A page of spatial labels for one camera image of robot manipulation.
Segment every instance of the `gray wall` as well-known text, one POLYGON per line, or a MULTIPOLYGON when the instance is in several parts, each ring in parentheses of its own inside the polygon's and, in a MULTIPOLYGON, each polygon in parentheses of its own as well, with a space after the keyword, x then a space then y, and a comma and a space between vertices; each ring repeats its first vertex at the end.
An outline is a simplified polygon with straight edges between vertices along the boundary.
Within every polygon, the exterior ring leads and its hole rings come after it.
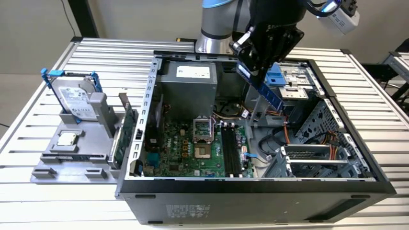
POLYGON ((0 0, 0 73, 40 73, 43 67, 51 68, 72 36, 60 0, 0 0))
MULTIPOLYGON (((89 0, 89 3, 101 37, 197 38, 201 0, 89 0)), ((305 32, 300 46, 349 48, 360 61, 381 61, 388 51, 409 38, 409 0, 359 0, 359 10, 360 27, 341 38, 335 38, 308 14, 299 24, 305 32)), ((37 73, 41 67, 52 67, 71 37, 59 0, 0 0, 0 73, 37 73)))
MULTIPOLYGON (((197 38, 201 0, 89 0, 97 27, 109 38, 175 40, 197 38)), ((379 62, 409 38, 409 0, 359 0, 360 26, 348 36, 333 37, 312 14, 299 27, 299 46, 348 48, 360 61, 379 62)))

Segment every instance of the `ram slot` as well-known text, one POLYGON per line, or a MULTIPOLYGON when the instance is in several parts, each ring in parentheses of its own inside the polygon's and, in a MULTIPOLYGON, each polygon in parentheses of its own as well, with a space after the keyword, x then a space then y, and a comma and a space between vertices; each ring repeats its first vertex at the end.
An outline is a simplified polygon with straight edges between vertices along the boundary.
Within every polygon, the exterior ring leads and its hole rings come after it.
POLYGON ((231 174, 239 177, 240 171, 240 158, 236 147, 236 133, 232 127, 221 128, 221 145, 223 145, 223 157, 224 157, 224 171, 227 176, 231 174))

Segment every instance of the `floor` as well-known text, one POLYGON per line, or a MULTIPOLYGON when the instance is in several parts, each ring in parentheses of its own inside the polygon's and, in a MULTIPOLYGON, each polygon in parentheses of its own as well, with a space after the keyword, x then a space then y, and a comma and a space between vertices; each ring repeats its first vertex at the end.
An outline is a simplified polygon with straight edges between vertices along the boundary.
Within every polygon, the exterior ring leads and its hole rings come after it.
MULTIPOLYGON (((40 74, 0 74, 0 123, 12 124, 40 83, 40 74)), ((0 137, 6 131, 0 126, 0 137)))

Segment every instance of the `power supply label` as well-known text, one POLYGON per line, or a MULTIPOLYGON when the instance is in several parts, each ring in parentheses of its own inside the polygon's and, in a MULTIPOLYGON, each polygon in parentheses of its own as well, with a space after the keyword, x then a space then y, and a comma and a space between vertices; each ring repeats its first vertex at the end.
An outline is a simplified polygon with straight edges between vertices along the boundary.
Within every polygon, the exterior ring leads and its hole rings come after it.
POLYGON ((95 110, 85 90, 76 87, 60 87, 59 91, 71 113, 81 120, 95 120, 95 110))
POLYGON ((211 78, 211 67, 179 66, 176 70, 179 78, 211 78))

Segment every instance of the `open computer tower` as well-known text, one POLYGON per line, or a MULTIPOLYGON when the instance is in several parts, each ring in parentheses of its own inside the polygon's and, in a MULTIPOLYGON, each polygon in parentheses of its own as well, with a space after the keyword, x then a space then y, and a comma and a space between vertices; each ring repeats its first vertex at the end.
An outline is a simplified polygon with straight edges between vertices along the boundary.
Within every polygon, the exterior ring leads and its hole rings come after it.
POLYGON ((139 222, 336 222, 391 197, 315 61, 275 64, 267 91, 237 68, 228 55, 155 53, 116 191, 139 222))

